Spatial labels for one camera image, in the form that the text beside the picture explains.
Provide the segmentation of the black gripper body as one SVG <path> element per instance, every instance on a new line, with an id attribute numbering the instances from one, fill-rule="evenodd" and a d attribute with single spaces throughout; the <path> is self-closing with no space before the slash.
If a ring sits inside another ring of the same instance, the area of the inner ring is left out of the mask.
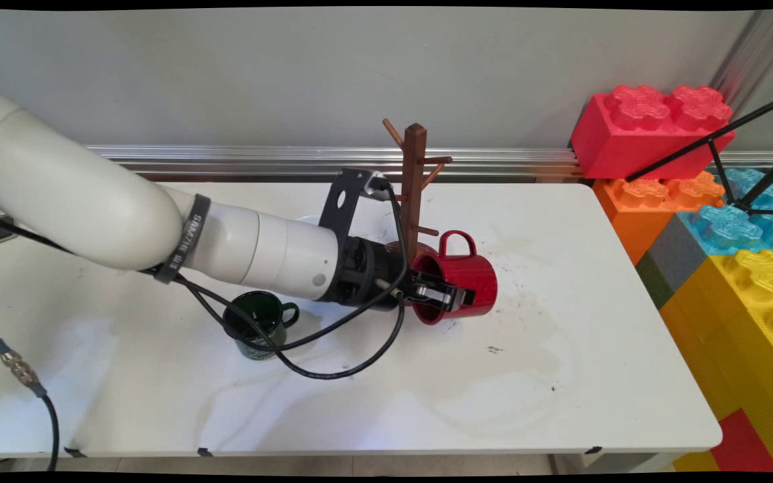
<path id="1" fill-rule="evenodd" d="M 338 272 L 338 303 L 359 307 L 369 303 L 389 287 L 405 270 L 405 277 L 395 288 L 405 300 L 414 301 L 417 285 L 414 271 L 406 260 L 402 242 L 380 244 L 361 237 L 344 240 Z"/>

